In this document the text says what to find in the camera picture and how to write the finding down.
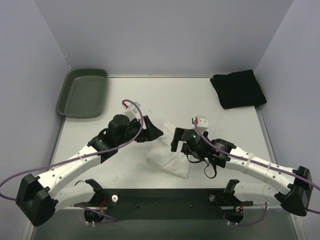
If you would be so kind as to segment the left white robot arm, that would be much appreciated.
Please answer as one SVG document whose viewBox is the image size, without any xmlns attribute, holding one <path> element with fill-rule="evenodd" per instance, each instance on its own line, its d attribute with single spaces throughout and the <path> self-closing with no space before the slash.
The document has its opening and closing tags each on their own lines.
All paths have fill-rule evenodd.
<svg viewBox="0 0 320 240">
<path fill-rule="evenodd" d="M 137 118 L 118 114 L 107 128 L 74 155 L 75 161 L 62 163 L 37 176 L 29 173 L 23 177 L 15 203 L 35 227 L 47 222 L 55 212 L 74 204 L 96 206 L 106 202 L 107 206 L 115 206 L 112 195 L 93 179 L 86 180 L 83 185 L 67 187 L 67 184 L 117 154 L 119 147 L 130 140 L 151 142 L 163 134 L 147 115 L 140 122 Z"/>
</svg>

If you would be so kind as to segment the white t-shirt with robot print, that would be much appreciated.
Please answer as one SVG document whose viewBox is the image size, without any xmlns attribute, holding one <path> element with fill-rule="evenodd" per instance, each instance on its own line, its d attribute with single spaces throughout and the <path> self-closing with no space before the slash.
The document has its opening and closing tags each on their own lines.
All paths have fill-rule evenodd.
<svg viewBox="0 0 320 240">
<path fill-rule="evenodd" d="M 162 123 L 160 130 L 163 135 L 151 142 L 146 154 L 146 163 L 164 174 L 187 179 L 191 164 L 183 153 L 171 151 L 175 129 L 176 126 L 169 120 Z"/>
</svg>

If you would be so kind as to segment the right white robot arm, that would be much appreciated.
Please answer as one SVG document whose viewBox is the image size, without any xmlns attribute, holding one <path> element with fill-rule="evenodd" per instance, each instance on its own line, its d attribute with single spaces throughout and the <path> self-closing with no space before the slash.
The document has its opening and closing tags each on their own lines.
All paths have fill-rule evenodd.
<svg viewBox="0 0 320 240">
<path fill-rule="evenodd" d="M 308 168 L 284 167 L 263 160 L 242 150 L 231 142 L 217 138 L 208 139 L 208 133 L 200 135 L 195 129 L 177 127 L 170 144 L 176 152 L 182 142 L 181 152 L 195 158 L 195 163 L 211 165 L 215 174 L 217 168 L 241 172 L 256 179 L 257 183 L 246 183 L 231 179 L 224 189 L 239 202 L 266 202 L 280 205 L 285 211 L 304 217 L 307 215 L 313 186 Z"/>
</svg>

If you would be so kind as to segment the black t-shirt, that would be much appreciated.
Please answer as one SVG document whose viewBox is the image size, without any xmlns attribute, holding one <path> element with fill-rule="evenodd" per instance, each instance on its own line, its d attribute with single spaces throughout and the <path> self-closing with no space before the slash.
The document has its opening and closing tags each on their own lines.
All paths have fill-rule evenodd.
<svg viewBox="0 0 320 240">
<path fill-rule="evenodd" d="M 253 70 L 215 74 L 210 83 L 223 109 L 256 107 L 267 103 Z"/>
</svg>

